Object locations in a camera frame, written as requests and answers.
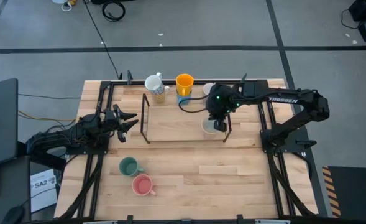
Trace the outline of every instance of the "black metal frame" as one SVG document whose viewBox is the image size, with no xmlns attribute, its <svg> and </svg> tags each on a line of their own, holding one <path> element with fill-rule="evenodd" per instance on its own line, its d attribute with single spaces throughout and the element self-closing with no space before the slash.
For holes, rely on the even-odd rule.
<svg viewBox="0 0 366 224">
<path fill-rule="evenodd" d="M 147 104 L 148 107 L 150 106 L 150 103 L 148 102 L 148 99 L 147 99 L 147 95 L 145 93 L 143 93 L 143 101 L 142 101 L 142 106 L 141 106 L 140 133 L 141 133 L 141 135 L 143 135 L 143 138 L 144 138 L 145 142 L 147 144 L 150 144 L 151 142 L 147 139 L 146 135 L 143 132 L 143 130 L 144 130 L 144 109 L 145 109 L 145 104 Z M 223 139 L 224 143 L 227 141 L 227 139 L 230 136 L 231 131 L 232 131 L 230 114 L 227 114 L 227 120 L 228 120 L 228 133 L 226 134 L 226 138 Z"/>
<path fill-rule="evenodd" d="M 150 141 L 148 141 L 147 137 L 145 136 L 143 130 L 144 130 L 144 109 L 145 109 L 145 103 L 147 103 L 147 106 L 150 107 L 150 103 L 148 102 L 147 95 L 143 93 L 143 104 L 141 107 L 141 123 L 140 123 L 140 133 L 143 135 L 143 138 L 147 144 L 150 144 Z"/>
<path fill-rule="evenodd" d="M 239 80 L 196 80 L 194 82 L 194 84 L 205 84 L 208 82 L 216 82 L 216 81 L 219 83 L 226 84 L 226 85 L 231 85 L 236 82 L 239 82 Z M 166 85 L 174 84 L 174 80 L 165 80 L 163 82 Z M 111 106 L 113 88 L 115 86 L 143 85 L 143 84 L 144 84 L 143 80 L 131 80 L 131 79 L 129 79 L 128 82 L 127 81 L 101 82 L 101 89 L 100 89 L 98 105 L 97 105 L 98 110 L 101 109 L 105 88 L 109 87 L 107 106 Z M 268 108 L 271 122 L 272 122 L 272 124 L 275 124 L 275 115 L 273 112 L 272 104 L 270 102 L 267 102 L 267 108 Z M 260 114 L 262 129 L 266 130 L 267 123 L 266 123 L 266 119 L 265 119 L 265 115 L 264 115 L 263 104 L 258 105 L 258 112 Z M 285 160 L 283 159 L 283 153 L 277 152 L 275 155 L 278 155 L 277 157 L 278 157 L 278 161 L 280 163 L 281 174 L 282 174 L 284 180 L 288 183 L 288 177 L 287 177 L 287 173 L 286 173 Z M 351 223 L 359 223 L 359 222 L 366 223 L 366 221 L 362 221 L 362 220 L 358 221 L 358 220 L 347 220 L 347 219 L 341 219 L 341 218 L 325 218 L 325 217 L 318 217 L 318 216 L 311 216 L 311 217 L 295 216 L 295 208 L 293 206 L 291 198 L 288 195 L 286 197 L 288 199 L 288 208 L 289 208 L 291 215 L 285 215 L 283 213 L 283 209 L 282 209 L 281 196 L 280 196 L 280 191 L 278 188 L 278 182 L 277 182 L 276 177 L 273 175 L 273 173 L 271 171 L 272 166 L 271 166 L 270 161 L 272 161 L 273 165 L 275 165 L 275 163 L 273 161 L 274 153 L 267 153 L 267 158 L 268 158 L 268 163 L 270 165 L 270 175 L 272 178 L 272 185 L 273 185 L 273 191 L 274 191 L 279 220 L 244 219 L 242 215 L 237 215 L 236 219 L 225 219 L 225 220 L 133 220 L 132 215 L 127 215 L 126 220 L 118 220 L 118 221 L 110 220 L 110 221 L 107 221 L 106 223 L 120 223 L 120 224 L 133 224 L 133 223 L 137 223 L 137 224 L 147 224 L 147 223 L 148 224 L 174 224 L 174 223 L 175 224 L 210 224 L 210 223 L 246 224 L 246 223 L 255 223 L 255 224 L 260 224 L 260 223 L 288 223 L 287 221 L 290 221 L 292 223 L 302 223 L 302 224 L 312 224 L 312 223 L 351 224 Z M 38 224 L 39 223 L 48 223 L 48 224 L 51 224 L 51 223 L 54 223 L 54 224 L 68 223 L 69 224 L 69 223 L 71 223 L 72 224 L 72 223 L 94 222 L 95 221 L 94 217 L 96 214 L 96 203 L 97 203 L 97 197 L 98 197 L 98 191 L 99 191 L 99 181 L 100 181 L 100 177 L 101 177 L 101 166 L 103 163 L 103 159 L 104 159 L 104 155 L 98 156 L 97 166 L 99 166 L 100 172 L 94 183 L 93 198 L 91 200 L 90 215 L 88 217 L 82 217 L 83 210 L 85 208 L 85 199 L 83 199 L 81 205 L 78 208 L 78 217 L 77 218 L 64 219 L 64 220 L 54 219 L 54 220 L 50 220 L 47 222 L 38 221 L 38 222 L 30 222 L 30 223 L 38 223 Z M 83 179 L 83 186 L 85 186 L 85 187 L 87 187 L 86 184 L 89 180 L 92 163 L 93 163 L 93 155 L 88 155 L 88 160 L 86 162 L 85 176 Z"/>
<path fill-rule="evenodd" d="M 225 85 L 233 85 L 235 83 L 240 82 L 240 80 L 195 80 L 194 81 L 194 85 L 204 85 L 206 83 L 209 82 L 218 82 L 218 83 L 222 83 Z M 174 85 L 175 81 L 174 80 L 164 80 L 163 83 L 165 85 Z M 101 109 L 102 106 L 102 101 L 103 101 L 103 95 L 105 92 L 105 89 L 108 88 L 109 92 L 108 92 L 108 98 L 107 98 L 107 108 L 111 107 L 111 102 L 112 102 L 112 96 L 114 93 L 114 88 L 116 86 L 120 86 L 120 85 L 144 85 L 144 80 L 132 80 L 131 78 L 129 80 L 118 80 L 118 81 L 102 81 L 101 85 L 100 85 L 100 92 L 99 92 L 99 97 L 98 97 L 98 104 L 97 104 L 97 108 L 98 110 Z M 148 99 L 146 97 L 145 94 L 143 94 L 143 101 L 142 101 L 142 110 L 144 110 L 144 106 L 145 103 L 147 104 L 147 106 L 149 105 Z M 275 115 L 273 112 L 273 108 L 272 108 L 272 104 L 271 103 L 267 103 L 267 107 L 268 107 L 268 112 L 270 114 L 270 119 L 272 121 L 272 124 L 275 124 Z M 264 115 L 264 108 L 263 108 L 263 104 L 258 105 L 258 110 L 259 110 L 259 114 L 260 114 L 260 120 L 262 123 L 262 129 L 266 130 L 267 129 L 267 124 L 266 124 L 266 119 L 265 119 L 265 115 Z M 226 134 L 226 139 L 229 137 L 230 133 L 231 133 L 231 118 L 230 116 L 228 116 L 228 121 L 229 121 L 229 129 L 230 131 Z M 143 123 L 141 124 L 140 127 L 140 132 L 143 134 Z M 145 137 L 145 135 L 143 134 L 144 139 L 146 140 L 147 143 L 149 143 L 148 139 Z M 284 177 L 284 179 L 288 182 L 288 176 L 286 173 L 286 165 L 285 165 L 285 160 L 283 158 L 283 154 L 281 152 L 276 153 L 276 155 L 278 155 L 278 161 L 280 164 L 280 169 L 281 169 L 281 173 L 282 176 Z M 270 165 L 270 161 L 274 160 L 274 154 L 268 153 L 267 154 L 268 157 L 268 163 Z M 98 156 L 98 162 L 100 162 L 101 164 L 103 163 L 103 159 L 104 159 L 104 155 L 100 155 Z M 85 185 L 85 183 L 87 183 L 87 180 L 89 178 L 90 172 L 91 172 L 91 165 L 93 163 L 93 156 L 89 155 L 88 156 L 88 160 L 86 162 L 86 169 L 85 169 L 85 176 L 83 177 L 83 185 Z M 277 179 L 273 176 L 272 173 L 270 173 L 271 178 L 272 178 L 272 185 L 273 185 L 273 192 L 274 192 L 274 196 L 275 196 L 275 203 L 277 206 L 277 212 L 278 212 L 278 217 L 282 217 L 284 216 L 283 213 L 283 207 L 282 207 L 282 202 L 281 202 L 281 195 L 280 195 L 280 191 L 279 191 L 279 186 L 278 186 L 278 181 Z M 97 203 L 97 198 L 98 198 L 98 191 L 99 191 L 99 181 L 101 178 L 101 173 L 98 175 L 98 178 L 96 179 L 96 182 L 94 183 L 94 188 L 93 188 L 93 196 L 91 199 L 91 208 L 90 208 L 90 218 L 95 217 L 96 214 L 96 203 Z M 290 215 L 295 215 L 295 207 L 291 201 L 291 198 L 286 195 L 287 199 L 288 199 L 288 208 L 289 208 L 289 212 Z M 78 218 L 81 218 L 83 216 L 83 210 L 85 209 L 85 201 L 82 201 L 79 209 L 78 209 Z M 243 219 L 243 218 L 238 218 L 238 223 L 253 223 L 253 219 Z M 135 223 L 173 223 L 173 222 L 177 222 L 177 223 L 181 223 L 182 220 L 141 220 L 141 221 L 134 221 Z M 231 220 L 195 220 L 195 223 L 237 223 L 236 219 L 231 219 Z M 124 223 L 123 220 L 118 220 L 118 223 Z"/>
</svg>

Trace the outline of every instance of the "gray floor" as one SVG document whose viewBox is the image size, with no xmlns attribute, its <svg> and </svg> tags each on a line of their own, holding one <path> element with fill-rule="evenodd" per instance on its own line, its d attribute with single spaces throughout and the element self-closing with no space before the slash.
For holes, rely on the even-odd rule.
<svg viewBox="0 0 366 224">
<path fill-rule="evenodd" d="M 340 24 L 341 11 L 352 2 L 272 0 L 284 45 L 366 45 L 357 30 Z M 266 0 L 136 0 L 124 5 L 126 17 L 117 23 L 105 21 L 101 8 L 89 5 L 108 47 L 277 45 Z M 345 21 L 355 25 L 349 14 Z M 80 0 L 70 12 L 51 0 L 8 0 L 0 16 L 0 49 L 102 46 Z M 331 118 L 307 127 L 318 142 L 313 148 L 317 168 L 366 167 L 366 52 L 286 54 L 296 87 L 316 88 L 329 99 Z M 240 78 L 246 72 L 248 78 L 285 78 L 278 51 L 112 52 L 111 58 L 119 72 L 129 69 L 135 79 L 156 72 L 165 78 L 179 73 Z M 106 53 L 0 54 L 0 80 L 11 77 L 19 79 L 20 93 L 80 96 L 85 80 L 116 79 L 116 74 Z M 19 109 L 32 116 L 72 119 L 77 108 L 78 100 L 19 98 Z M 52 125 L 19 118 L 19 140 Z M 44 169 L 35 165 L 32 172 Z M 53 211 L 48 208 L 33 219 L 50 218 Z"/>
</svg>

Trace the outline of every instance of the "orange mug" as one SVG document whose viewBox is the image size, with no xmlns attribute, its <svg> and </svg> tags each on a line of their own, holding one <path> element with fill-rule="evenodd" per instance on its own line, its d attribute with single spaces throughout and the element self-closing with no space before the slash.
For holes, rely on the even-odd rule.
<svg viewBox="0 0 366 224">
<path fill-rule="evenodd" d="M 152 187 L 152 179 L 145 174 L 140 174 L 135 177 L 132 183 L 134 193 L 140 196 L 147 194 L 156 195 L 157 193 L 152 190 Z"/>
<path fill-rule="evenodd" d="M 188 96 L 194 85 L 194 78 L 189 74 L 179 74 L 176 78 L 176 89 L 180 96 Z"/>
</svg>

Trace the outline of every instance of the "pink mug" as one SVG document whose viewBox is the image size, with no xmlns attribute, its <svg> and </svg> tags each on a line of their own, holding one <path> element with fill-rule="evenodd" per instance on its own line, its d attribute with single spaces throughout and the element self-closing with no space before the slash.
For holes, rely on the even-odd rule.
<svg viewBox="0 0 366 224">
<path fill-rule="evenodd" d="M 140 174 L 135 177 L 132 183 L 134 193 L 140 196 L 147 194 L 156 195 L 157 193 L 152 190 L 152 186 L 151 178 L 145 174 Z"/>
</svg>

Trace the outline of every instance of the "wooden table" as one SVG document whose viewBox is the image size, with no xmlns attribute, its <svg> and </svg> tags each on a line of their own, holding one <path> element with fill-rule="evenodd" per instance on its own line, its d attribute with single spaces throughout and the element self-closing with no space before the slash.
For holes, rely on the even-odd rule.
<svg viewBox="0 0 366 224">
<path fill-rule="evenodd" d="M 86 81 L 78 116 L 94 113 L 101 81 Z M 284 88 L 282 79 L 268 80 L 270 87 Z M 112 104 L 140 119 L 142 94 L 155 104 L 144 86 L 117 86 Z M 166 105 L 176 106 L 168 95 Z M 281 123 L 292 117 L 291 105 L 274 103 L 275 117 Z M 271 126 L 266 114 L 268 127 Z M 232 133 L 222 141 L 151 142 L 147 144 L 135 125 L 120 143 L 114 136 L 104 157 L 96 209 L 97 220 L 161 219 L 235 219 L 277 218 L 267 157 L 262 151 L 257 105 L 242 106 L 231 113 Z M 157 196 L 137 196 L 131 189 L 132 178 L 119 172 L 119 162 L 131 156 L 153 178 Z M 78 195 L 83 181 L 87 156 L 78 156 L 64 171 L 55 217 L 60 216 Z M 306 206 L 317 213 L 311 182 L 304 161 L 285 154 L 292 189 Z M 281 197 L 288 214 L 285 193 Z M 91 192 L 86 198 L 85 215 L 89 214 Z"/>
</svg>

